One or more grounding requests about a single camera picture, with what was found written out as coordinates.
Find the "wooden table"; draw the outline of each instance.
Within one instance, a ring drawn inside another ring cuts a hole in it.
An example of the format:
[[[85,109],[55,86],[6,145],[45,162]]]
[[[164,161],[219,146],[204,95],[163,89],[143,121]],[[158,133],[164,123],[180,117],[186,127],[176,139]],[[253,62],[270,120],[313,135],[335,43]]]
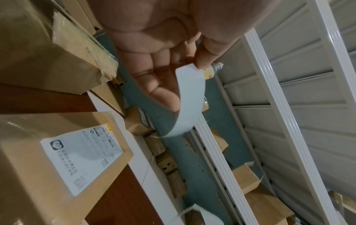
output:
[[[0,84],[0,113],[95,112],[89,96]],[[85,218],[89,225],[163,225],[129,165]]]

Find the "hand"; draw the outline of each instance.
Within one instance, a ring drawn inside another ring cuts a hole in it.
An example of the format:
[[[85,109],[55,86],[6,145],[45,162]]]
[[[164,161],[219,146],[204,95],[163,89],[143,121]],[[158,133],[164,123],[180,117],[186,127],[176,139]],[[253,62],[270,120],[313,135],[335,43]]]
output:
[[[208,67],[279,0],[89,0],[133,80],[176,112],[175,69]],[[198,49],[195,41],[202,33]]]

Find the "logo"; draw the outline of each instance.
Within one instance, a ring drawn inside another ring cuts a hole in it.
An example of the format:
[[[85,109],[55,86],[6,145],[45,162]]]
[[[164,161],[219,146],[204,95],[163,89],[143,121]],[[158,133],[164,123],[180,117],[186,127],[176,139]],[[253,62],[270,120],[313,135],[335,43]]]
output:
[[[51,147],[53,148],[53,150],[55,150],[55,151],[62,149],[64,147],[60,140],[54,140],[54,141],[50,142],[50,144],[51,144]]]

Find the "plastic bottle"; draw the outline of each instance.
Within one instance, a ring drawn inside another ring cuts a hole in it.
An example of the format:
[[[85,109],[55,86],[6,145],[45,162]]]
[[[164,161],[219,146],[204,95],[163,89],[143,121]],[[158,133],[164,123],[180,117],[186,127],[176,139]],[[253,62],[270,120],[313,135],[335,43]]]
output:
[[[223,68],[223,66],[223,63],[212,63],[208,68],[204,69],[205,80],[214,77],[214,75],[217,74],[219,70]]]

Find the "teal wall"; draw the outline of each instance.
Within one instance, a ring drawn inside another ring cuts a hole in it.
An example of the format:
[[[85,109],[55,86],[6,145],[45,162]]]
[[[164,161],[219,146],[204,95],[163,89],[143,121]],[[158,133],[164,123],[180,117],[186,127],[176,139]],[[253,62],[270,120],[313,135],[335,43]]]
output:
[[[97,39],[115,55],[113,45],[107,36],[102,35]],[[138,105],[147,112],[155,128],[161,134],[170,131],[176,120],[173,113],[144,95],[128,76],[120,60],[119,64],[119,71],[127,80],[127,83],[121,87],[121,91],[128,104]],[[206,98],[210,109],[204,112],[204,116],[209,126],[215,127],[229,144],[225,155],[226,158],[235,167],[242,165],[244,162],[252,161],[252,157],[214,80],[207,81]],[[225,225],[231,225],[232,221],[221,198],[223,194],[191,134],[187,133],[174,138],[165,138],[164,143],[178,163],[182,178],[187,181],[188,194],[183,197],[185,204],[190,206],[196,203],[217,215]]]

